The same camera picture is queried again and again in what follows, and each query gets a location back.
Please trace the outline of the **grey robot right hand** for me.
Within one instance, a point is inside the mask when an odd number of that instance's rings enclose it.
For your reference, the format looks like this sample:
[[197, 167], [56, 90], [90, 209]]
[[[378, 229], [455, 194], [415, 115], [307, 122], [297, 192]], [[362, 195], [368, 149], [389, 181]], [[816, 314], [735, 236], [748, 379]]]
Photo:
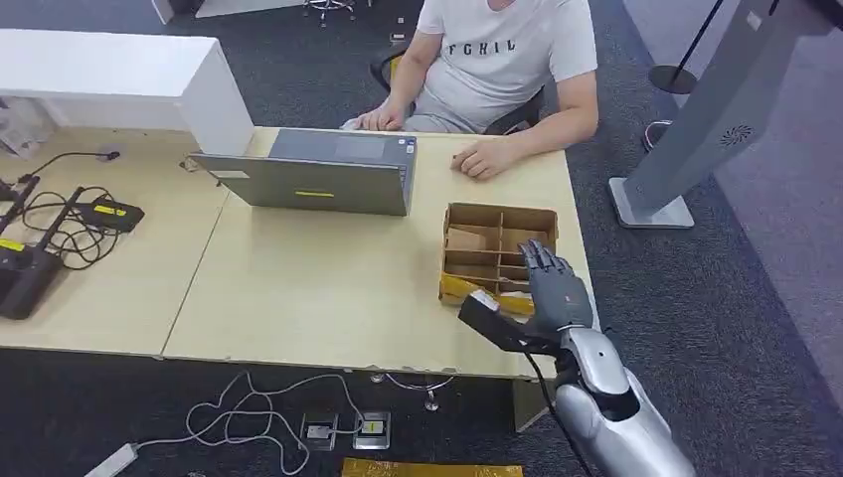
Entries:
[[525, 324], [533, 337], [550, 340], [570, 328], [589, 329], [593, 310], [584, 281], [569, 263], [534, 238], [518, 244], [528, 271], [533, 316]]

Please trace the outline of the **person's left hand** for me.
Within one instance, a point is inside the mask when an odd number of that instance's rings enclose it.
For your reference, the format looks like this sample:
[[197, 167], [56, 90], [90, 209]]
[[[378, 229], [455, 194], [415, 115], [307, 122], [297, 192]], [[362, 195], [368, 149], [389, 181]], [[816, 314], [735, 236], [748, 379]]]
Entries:
[[472, 180], [485, 181], [505, 172], [522, 158], [510, 139], [499, 137], [477, 141], [457, 153], [450, 168]]

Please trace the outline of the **person's right hand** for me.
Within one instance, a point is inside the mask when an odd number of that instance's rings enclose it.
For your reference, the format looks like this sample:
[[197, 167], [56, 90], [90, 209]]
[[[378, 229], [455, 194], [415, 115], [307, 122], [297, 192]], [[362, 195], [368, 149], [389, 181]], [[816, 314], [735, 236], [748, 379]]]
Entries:
[[382, 104], [358, 116], [353, 126], [356, 130], [398, 131], [403, 128], [405, 110], [401, 107]]

